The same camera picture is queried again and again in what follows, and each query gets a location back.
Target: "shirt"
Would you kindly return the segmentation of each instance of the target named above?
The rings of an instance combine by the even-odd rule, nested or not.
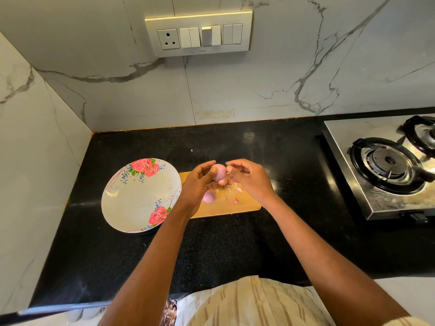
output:
[[[330,326],[329,314],[306,288],[248,276],[177,302],[175,326]],[[430,326],[404,317],[385,326]]]

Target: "black countertop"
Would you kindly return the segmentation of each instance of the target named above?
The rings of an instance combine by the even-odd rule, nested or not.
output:
[[[324,120],[433,113],[435,108],[95,134],[30,307],[112,300],[153,234],[111,228],[101,213],[107,181],[129,162],[158,156],[179,172],[208,160],[260,163],[276,191],[322,238],[372,278],[435,272],[435,225],[366,221],[325,142]],[[189,221],[170,296],[247,275],[309,285],[265,209]]]

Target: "floral plate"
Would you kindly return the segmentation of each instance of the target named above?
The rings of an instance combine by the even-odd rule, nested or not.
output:
[[[122,167],[101,198],[104,218],[126,233],[149,231],[169,215],[181,192],[181,179],[170,163],[140,159]]]

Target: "cutting board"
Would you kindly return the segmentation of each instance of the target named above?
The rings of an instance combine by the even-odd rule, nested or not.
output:
[[[186,176],[189,173],[190,172],[180,173],[182,184],[184,184]],[[231,184],[230,186],[218,186],[215,188],[217,196],[216,200],[212,203],[201,201],[201,206],[196,214],[192,216],[192,219],[259,210],[261,205],[246,192],[242,184],[237,183],[237,186],[242,189],[242,192],[239,192],[234,184]]]

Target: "white switch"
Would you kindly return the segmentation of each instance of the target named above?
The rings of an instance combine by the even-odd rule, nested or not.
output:
[[[233,25],[224,25],[224,44],[233,44]]]
[[[203,47],[211,46],[211,26],[201,27],[201,35]]]
[[[242,26],[243,24],[233,25],[233,45],[242,43]]]
[[[211,45],[220,46],[220,25],[215,25],[211,27]]]
[[[180,29],[180,44],[182,48],[191,48],[190,32],[188,27]]]
[[[189,33],[192,48],[201,47],[201,43],[199,42],[199,27],[189,27]]]

